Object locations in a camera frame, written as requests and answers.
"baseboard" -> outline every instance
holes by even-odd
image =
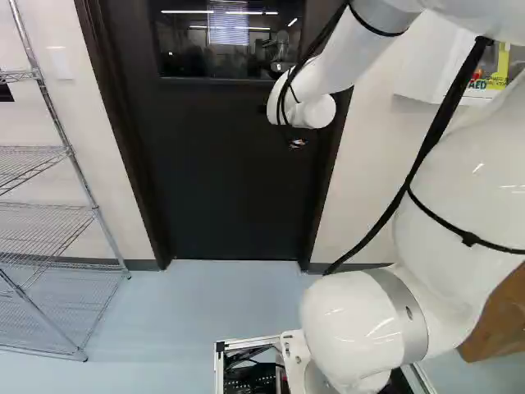
[[[19,265],[34,265],[35,261],[46,261],[56,263],[73,263],[73,264],[89,264],[97,265],[118,265],[116,259],[96,259],[91,257],[43,257],[33,254],[2,254],[3,258],[15,259],[16,264]],[[125,259],[124,264],[130,271],[160,271],[157,260],[155,259]]]
[[[372,263],[372,264],[343,264],[337,270],[338,273],[347,273],[348,271],[363,271],[364,269],[374,269],[388,267],[392,263]],[[330,267],[329,263],[310,263],[308,273],[318,275],[324,273],[325,269]]]

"wire shelf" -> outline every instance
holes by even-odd
[[[79,347],[85,346],[123,278],[117,261],[95,265],[59,258],[94,219],[86,207],[0,202],[0,269]],[[4,281],[0,344],[71,354],[71,347],[44,327]]]
[[[0,71],[0,85],[12,84],[21,80],[36,80],[39,78],[37,70]]]
[[[0,195],[68,157],[64,146],[0,146]]]
[[[0,269],[26,290],[91,224],[86,207],[0,203]],[[11,289],[0,282],[0,294]]]
[[[48,268],[26,292],[77,346],[84,348],[123,278],[121,269]],[[14,350],[71,354],[13,295],[0,295],[0,343]]]

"door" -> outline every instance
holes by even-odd
[[[322,206],[319,186],[327,188],[331,172],[327,152],[335,157],[335,129],[344,124],[348,100],[338,99],[343,115],[324,131],[272,126],[264,105],[322,17],[301,0],[103,5],[144,146],[144,157],[134,160],[153,180],[171,255],[262,260],[308,254]],[[293,138],[308,143],[291,149]]]

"shelf post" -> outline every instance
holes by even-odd
[[[36,82],[39,86],[40,93],[42,94],[43,101],[46,103],[46,107],[51,115],[55,129],[57,130],[57,133],[60,136],[60,139],[62,140],[62,144],[71,153],[69,155],[69,159],[75,170],[75,174],[77,178],[79,179],[82,189],[84,189],[84,193],[89,201],[89,205],[91,206],[91,209],[95,212],[95,215],[98,219],[98,223],[100,224],[100,227],[102,228],[103,233],[107,239],[107,243],[112,248],[113,254],[115,255],[116,260],[118,260],[118,263],[121,265],[122,270],[124,271],[124,274],[127,276],[128,279],[130,279],[131,275],[130,275],[128,268],[126,267],[126,264],[124,263],[124,258],[122,257],[122,254],[118,249],[118,245],[116,244],[115,238],[113,237],[111,231],[109,230],[109,227],[107,226],[107,223],[104,220],[100,207],[98,206],[93,196],[93,193],[91,189],[89,188],[89,185],[88,185],[87,180],[85,179],[84,173],[82,172],[82,169],[80,168],[78,160],[76,159],[75,150],[73,149],[73,146],[71,145],[71,142],[69,141],[69,138],[67,137],[67,134],[64,131],[64,127],[62,126],[62,123],[60,122],[60,119],[58,118],[57,111],[55,110],[55,107],[53,105],[53,101],[51,100],[51,97],[49,96],[48,88],[45,84],[42,72],[39,67],[39,63],[36,59],[36,56],[34,55],[33,48],[31,47],[29,36],[27,34],[27,31],[25,30],[24,22],[22,21],[21,14],[18,9],[18,5],[16,4],[16,0],[9,0],[9,6],[11,8],[13,18],[15,20],[16,29],[18,30],[18,34],[21,38],[22,44],[24,45],[25,54],[27,55],[27,58],[30,62],[30,66],[31,66],[31,69],[33,70],[33,73],[36,75]]]

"door window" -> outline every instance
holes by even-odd
[[[279,77],[298,56],[301,0],[150,0],[161,76]]]

